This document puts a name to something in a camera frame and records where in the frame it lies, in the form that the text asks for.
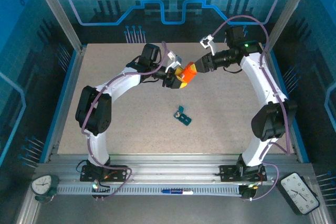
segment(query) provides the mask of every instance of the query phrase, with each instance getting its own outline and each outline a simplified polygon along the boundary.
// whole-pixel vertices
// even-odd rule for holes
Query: speckled tabletop
[[[144,44],[89,44],[72,97],[58,154],[87,154],[75,112],[81,90],[95,87],[118,75]],[[225,44],[217,44],[218,50]],[[167,44],[182,58],[184,67],[207,51],[198,43]],[[231,66],[235,71],[239,67]],[[187,127],[173,117],[179,105],[192,119]],[[239,154],[253,136],[251,119],[258,112],[255,92],[244,72],[218,69],[199,73],[184,89],[168,89],[162,82],[140,84],[112,105],[107,130],[110,154],[213,153]],[[284,137],[278,141],[285,146]],[[278,153],[272,148],[270,153]]]

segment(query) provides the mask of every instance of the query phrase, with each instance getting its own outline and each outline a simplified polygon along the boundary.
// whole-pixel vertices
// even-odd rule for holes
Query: blue marker
[[[190,189],[164,189],[162,190],[163,194],[185,194],[193,195],[194,192]]]

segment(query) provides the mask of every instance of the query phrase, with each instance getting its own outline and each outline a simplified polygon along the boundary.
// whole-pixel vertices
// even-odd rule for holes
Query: orange object
[[[196,66],[193,62],[190,62],[180,74],[180,77],[185,82],[189,83],[197,74]]]

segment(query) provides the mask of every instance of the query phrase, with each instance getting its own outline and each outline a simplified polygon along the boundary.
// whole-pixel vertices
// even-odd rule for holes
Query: small teal object
[[[191,118],[189,118],[186,114],[183,113],[184,108],[182,106],[178,106],[179,110],[175,112],[174,117],[178,119],[185,126],[188,126],[191,123]]]

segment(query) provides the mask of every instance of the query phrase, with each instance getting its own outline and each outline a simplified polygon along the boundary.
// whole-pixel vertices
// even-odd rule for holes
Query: clock face
[[[319,201],[297,173],[292,173],[283,178],[281,185],[303,215],[320,205]]]
[[[51,176],[50,175],[45,175],[42,177],[37,178],[36,180],[33,181],[31,185],[34,193],[36,194],[45,194],[47,191],[49,191],[51,187]]]

